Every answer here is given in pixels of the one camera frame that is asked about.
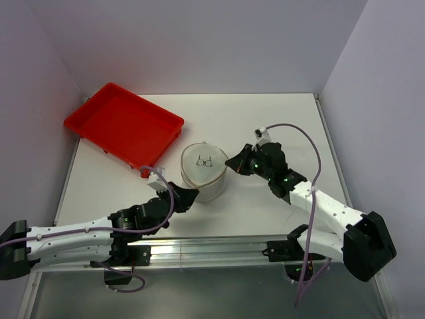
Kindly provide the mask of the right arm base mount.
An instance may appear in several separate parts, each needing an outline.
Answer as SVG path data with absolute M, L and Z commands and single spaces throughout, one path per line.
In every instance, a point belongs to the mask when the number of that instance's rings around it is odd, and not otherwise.
M 270 262 L 303 261 L 304 249 L 298 243 L 301 235 L 307 235 L 308 225 L 295 228 L 284 240 L 268 241 L 262 255 Z

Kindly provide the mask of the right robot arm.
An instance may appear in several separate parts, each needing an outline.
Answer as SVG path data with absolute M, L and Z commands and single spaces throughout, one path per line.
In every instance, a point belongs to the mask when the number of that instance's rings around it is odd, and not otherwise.
M 246 144 L 237 172 L 265 179 L 272 193 L 299 207 L 329 227 L 310 229 L 303 224 L 283 241 L 269 242 L 264 255 L 271 262 L 330 258 L 345 265 L 357 279 L 366 282 L 396 257 L 396 248 L 381 215 L 352 209 L 314 188 L 311 181 L 290 169 L 277 142 L 262 146 Z

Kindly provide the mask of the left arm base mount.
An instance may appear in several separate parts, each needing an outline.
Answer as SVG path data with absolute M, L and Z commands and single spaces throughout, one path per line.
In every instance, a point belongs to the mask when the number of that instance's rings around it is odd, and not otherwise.
M 141 235 L 133 237 L 111 237 L 104 243 L 86 245 L 84 252 L 89 252 L 93 267 L 98 263 L 108 266 L 147 266 L 150 261 L 151 246 L 137 242 L 142 240 Z

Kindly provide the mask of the white mesh laundry bag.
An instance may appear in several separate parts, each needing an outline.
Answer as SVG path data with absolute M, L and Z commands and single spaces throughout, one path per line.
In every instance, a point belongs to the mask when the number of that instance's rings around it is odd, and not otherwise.
M 222 149 L 206 142 L 191 144 L 182 151 L 180 172 L 183 185 L 199 191 L 195 199 L 197 203 L 212 201 L 223 192 L 227 159 Z

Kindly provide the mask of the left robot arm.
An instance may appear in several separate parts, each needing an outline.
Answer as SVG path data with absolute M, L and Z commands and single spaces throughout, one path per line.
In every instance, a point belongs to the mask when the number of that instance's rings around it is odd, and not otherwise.
M 59 227 L 11 223 L 1 234 L 1 280 L 13 280 L 50 265 L 89 261 L 120 266 L 129 259 L 130 243 L 169 227 L 175 213 L 188 211 L 200 189 L 167 181 L 161 168 L 140 167 L 156 196 L 146 203 L 93 221 Z

